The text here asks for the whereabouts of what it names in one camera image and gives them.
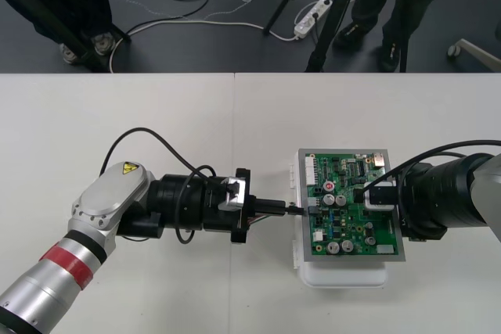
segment capacitor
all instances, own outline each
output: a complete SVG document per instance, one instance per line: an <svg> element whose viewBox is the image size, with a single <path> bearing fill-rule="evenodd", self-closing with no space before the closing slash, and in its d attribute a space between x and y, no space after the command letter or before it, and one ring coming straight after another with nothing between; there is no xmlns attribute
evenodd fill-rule
<svg viewBox="0 0 501 334"><path fill-rule="evenodd" d="M339 207L346 205L346 197L344 197L343 195L336 196L336 205L338 205Z"/></svg>
<svg viewBox="0 0 501 334"><path fill-rule="evenodd" d="M344 251L344 252L351 252L353 250L353 243L351 242L351 240L344 240L342 243L341 243L341 249Z"/></svg>
<svg viewBox="0 0 501 334"><path fill-rule="evenodd" d="M322 201L329 207L331 205L334 205L334 203L336 202L336 197L332 196L331 194L327 194L323 197Z"/></svg>
<svg viewBox="0 0 501 334"><path fill-rule="evenodd" d="M339 253L339 244L336 242L330 242L327 244L327 253L328 254L338 254Z"/></svg>
<svg viewBox="0 0 501 334"><path fill-rule="evenodd" d="M332 192L336 188L336 185L332 181L326 181L323 183L323 190L326 192Z"/></svg>
<svg viewBox="0 0 501 334"><path fill-rule="evenodd" d="M375 238L373 238L372 236L366 238L366 244L368 246L374 246L376 244Z"/></svg>

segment circuit board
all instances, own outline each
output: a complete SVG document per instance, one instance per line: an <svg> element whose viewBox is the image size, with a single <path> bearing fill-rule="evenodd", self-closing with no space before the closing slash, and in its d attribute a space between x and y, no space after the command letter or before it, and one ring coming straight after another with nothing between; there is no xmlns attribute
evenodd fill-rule
<svg viewBox="0 0 501 334"><path fill-rule="evenodd" d="M305 156L312 255L398 255L391 211L354 203L354 189L384 174L380 153Z"/></svg>

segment yellow warning label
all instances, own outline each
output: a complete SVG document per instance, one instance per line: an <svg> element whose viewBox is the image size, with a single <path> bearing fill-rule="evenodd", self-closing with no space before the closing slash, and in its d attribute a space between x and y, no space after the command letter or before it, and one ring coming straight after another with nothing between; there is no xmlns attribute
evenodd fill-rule
<svg viewBox="0 0 501 334"><path fill-rule="evenodd" d="M137 164L133 164L130 162L125 162L124 163L124 174L128 174L129 172L133 170L137 170L139 166Z"/></svg>

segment black shoe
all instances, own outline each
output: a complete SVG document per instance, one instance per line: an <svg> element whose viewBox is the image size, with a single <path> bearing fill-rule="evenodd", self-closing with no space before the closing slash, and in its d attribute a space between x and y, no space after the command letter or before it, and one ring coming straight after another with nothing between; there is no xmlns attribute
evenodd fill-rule
<svg viewBox="0 0 501 334"><path fill-rule="evenodd" d="M400 46L396 41L383 41L377 57L380 72L395 72L400 63Z"/></svg>
<svg viewBox="0 0 501 334"><path fill-rule="evenodd" d="M357 48L370 29L358 23L350 23L345 29L336 34L333 46L337 48Z"/></svg>

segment power strip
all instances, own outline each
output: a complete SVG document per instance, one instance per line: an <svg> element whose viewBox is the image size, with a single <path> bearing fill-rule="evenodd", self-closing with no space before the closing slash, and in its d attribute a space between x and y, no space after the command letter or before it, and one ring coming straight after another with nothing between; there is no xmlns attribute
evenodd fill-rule
<svg viewBox="0 0 501 334"><path fill-rule="evenodd" d="M301 21L294 27L294 35L299 38L304 38L308 35L310 30L315 26L315 18L313 15L317 13L319 16L317 17L317 22L322 18L323 15L330 9L332 5L332 1L330 0L318 0L317 3L313 6L312 9L308 13L306 13L305 17L301 19Z"/></svg>

